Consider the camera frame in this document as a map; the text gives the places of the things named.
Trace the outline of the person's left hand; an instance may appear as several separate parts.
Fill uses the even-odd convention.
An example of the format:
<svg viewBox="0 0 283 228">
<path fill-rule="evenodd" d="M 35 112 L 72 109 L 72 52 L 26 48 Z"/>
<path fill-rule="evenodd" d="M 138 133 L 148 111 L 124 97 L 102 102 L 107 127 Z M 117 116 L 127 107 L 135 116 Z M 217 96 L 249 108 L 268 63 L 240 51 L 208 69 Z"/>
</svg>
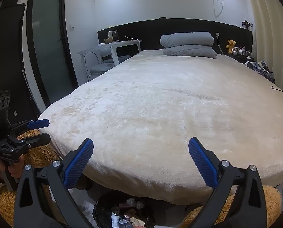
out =
<svg viewBox="0 0 283 228">
<path fill-rule="evenodd" d="M 11 176 L 14 178 L 20 178 L 24 168 L 24 155 L 20 156 L 20 160 L 18 163 L 14 163 L 8 167 L 8 171 L 11 173 Z M 5 171 L 5 166 L 0 159 L 0 180 L 3 179 L 2 171 Z"/>
</svg>

